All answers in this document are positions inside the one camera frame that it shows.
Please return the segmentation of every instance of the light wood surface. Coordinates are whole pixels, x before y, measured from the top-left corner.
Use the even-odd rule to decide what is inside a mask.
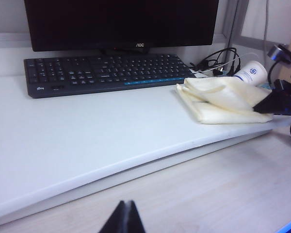
[[[289,128],[0,226],[0,233],[95,233],[134,200],[147,233],[274,233],[291,221]]]

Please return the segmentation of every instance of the cream towel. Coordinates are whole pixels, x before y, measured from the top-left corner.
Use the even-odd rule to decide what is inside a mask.
[[[198,121],[204,124],[240,124],[272,120],[253,107],[270,92],[236,77],[187,78],[177,92]]]

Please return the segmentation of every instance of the paper cup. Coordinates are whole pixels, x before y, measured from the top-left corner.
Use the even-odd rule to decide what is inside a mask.
[[[267,71],[261,63],[250,61],[234,74],[234,77],[243,80],[245,83],[257,86],[267,80]]]

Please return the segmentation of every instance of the keyboard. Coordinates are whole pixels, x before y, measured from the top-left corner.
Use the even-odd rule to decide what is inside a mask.
[[[36,58],[25,59],[24,66],[33,98],[173,85],[195,77],[174,54]]]

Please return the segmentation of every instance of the monitor screen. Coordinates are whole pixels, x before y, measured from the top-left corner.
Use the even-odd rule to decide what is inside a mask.
[[[34,51],[212,44],[219,0],[25,0]]]

